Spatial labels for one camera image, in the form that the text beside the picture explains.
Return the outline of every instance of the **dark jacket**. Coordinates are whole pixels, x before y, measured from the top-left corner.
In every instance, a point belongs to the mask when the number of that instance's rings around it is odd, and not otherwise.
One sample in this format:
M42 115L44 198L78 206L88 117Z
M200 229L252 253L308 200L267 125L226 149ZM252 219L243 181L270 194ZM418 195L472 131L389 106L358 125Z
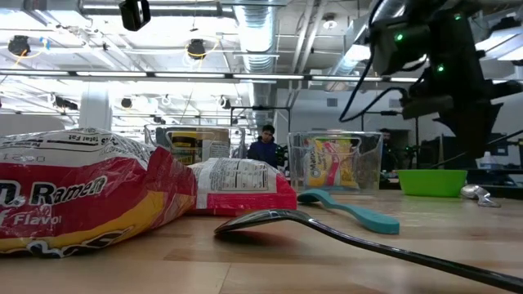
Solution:
M270 143L263 143L262 137L258 137L258 142L251 144L248 149L247 158L256 159L268 163L272 167L278 166L278 160L276 159L276 147L275 138L272 138Z
M390 146L388 143L383 143L382 147L382 166L380 171L392 172L396 169L400 169L401 165L398 162L398 157L396 155L396 150L394 147Z

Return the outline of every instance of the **white label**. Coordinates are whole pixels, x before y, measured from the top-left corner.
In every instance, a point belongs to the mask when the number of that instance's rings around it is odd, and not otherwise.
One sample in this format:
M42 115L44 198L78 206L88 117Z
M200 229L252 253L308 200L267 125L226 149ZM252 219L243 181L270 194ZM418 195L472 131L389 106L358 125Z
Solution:
M110 158L134 158L144 169L154 149L110 131L68 131L0 136L0 163L82 167Z
M198 178L196 208L207 208L211 194L276 193L278 171L250 159L211 158L189 166Z
M202 161L210 158L229 158L230 147L227 142L215 140L203 140L202 142Z

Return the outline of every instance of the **man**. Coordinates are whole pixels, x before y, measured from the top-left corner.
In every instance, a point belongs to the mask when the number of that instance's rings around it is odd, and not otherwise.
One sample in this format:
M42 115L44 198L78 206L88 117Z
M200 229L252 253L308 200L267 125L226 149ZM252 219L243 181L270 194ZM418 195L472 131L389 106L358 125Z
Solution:
M382 167L380 171L392 172L398 168L398 160L391 146L391 131L387 128L379 130L383 135Z
M275 143L275 129L271 125L266 125L261 130L261 136L258 137L258 142L251 144L248 149L247 158L256 159L268 163L274 168L278 168L278 161L276 159Z

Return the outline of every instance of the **snack package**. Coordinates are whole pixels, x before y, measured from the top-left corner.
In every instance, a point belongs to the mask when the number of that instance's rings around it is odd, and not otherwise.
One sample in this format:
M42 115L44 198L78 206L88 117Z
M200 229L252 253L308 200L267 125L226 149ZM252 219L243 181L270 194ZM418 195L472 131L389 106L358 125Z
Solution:
M79 128L0 137L0 256L65 257L121 242L194 205L169 151Z
M189 167L198 178L198 197L191 213L239 216L261 209L297 208L294 189L266 163L210 158Z
M355 180L357 139L314 138L307 142L311 147L305 158L307 188L358 189Z
M209 158L230 157L228 130L206 127L157 127L156 143L171 150L181 163L190 165Z

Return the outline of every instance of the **ramen package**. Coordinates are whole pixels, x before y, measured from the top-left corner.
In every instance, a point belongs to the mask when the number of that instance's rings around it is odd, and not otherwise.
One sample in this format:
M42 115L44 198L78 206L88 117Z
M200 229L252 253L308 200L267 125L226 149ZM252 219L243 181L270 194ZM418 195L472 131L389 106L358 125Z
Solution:
M194 205L169 151L79 128L0 137L0 256L66 257L121 242Z
M313 138L307 142L310 151L305 158L307 188L358 189L355 160L358 139Z
M189 166L198 178L192 213L238 216L261 209L296 209L296 192L284 175L251 159L210 158Z

